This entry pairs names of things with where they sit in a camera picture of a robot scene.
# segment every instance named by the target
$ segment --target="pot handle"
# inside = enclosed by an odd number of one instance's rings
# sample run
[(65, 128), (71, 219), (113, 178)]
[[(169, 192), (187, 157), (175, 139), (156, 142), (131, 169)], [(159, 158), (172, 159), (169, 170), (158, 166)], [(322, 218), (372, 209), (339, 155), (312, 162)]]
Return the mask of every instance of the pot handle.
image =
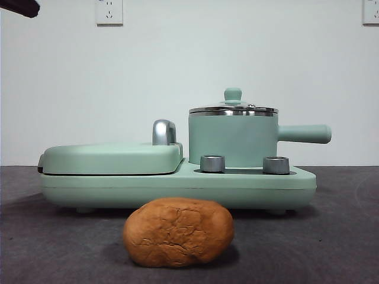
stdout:
[(278, 141), (326, 144), (330, 139), (332, 130), (324, 124), (279, 126)]

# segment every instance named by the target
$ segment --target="appliance foot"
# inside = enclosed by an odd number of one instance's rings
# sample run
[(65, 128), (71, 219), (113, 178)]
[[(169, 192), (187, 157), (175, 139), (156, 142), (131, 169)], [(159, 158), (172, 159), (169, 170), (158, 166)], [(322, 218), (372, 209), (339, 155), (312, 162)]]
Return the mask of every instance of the appliance foot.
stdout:
[(76, 212), (80, 213), (80, 214), (88, 214), (88, 213), (92, 213), (95, 211), (96, 211), (95, 208), (77, 208), (76, 209)]

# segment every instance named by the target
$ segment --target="bread loaf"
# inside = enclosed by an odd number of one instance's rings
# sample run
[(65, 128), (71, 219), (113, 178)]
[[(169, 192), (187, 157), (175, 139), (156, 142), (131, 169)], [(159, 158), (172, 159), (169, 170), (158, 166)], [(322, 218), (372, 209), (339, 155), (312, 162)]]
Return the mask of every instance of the bread loaf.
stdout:
[(233, 218), (214, 201), (161, 198), (134, 211), (125, 222), (124, 245), (146, 267), (208, 263), (233, 239)]

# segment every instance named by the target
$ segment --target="lid knob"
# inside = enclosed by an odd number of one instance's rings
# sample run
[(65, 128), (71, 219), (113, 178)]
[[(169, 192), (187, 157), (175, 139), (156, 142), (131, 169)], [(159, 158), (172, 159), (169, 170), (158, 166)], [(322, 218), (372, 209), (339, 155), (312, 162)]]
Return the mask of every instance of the lid knob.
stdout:
[(240, 88), (227, 88), (224, 91), (225, 101), (240, 101), (242, 97), (242, 91)]

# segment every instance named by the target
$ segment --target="silver knob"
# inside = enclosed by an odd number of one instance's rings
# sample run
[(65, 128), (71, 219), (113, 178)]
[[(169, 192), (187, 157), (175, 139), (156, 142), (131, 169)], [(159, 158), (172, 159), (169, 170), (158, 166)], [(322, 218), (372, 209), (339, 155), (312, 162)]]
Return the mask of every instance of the silver knob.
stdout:
[(286, 157), (265, 157), (263, 172), (273, 175), (287, 175), (290, 173), (290, 162)]
[(222, 173), (225, 171), (225, 157), (206, 155), (200, 158), (200, 170), (206, 173)]
[(170, 120), (156, 120), (153, 125), (153, 146), (176, 143), (175, 124)]

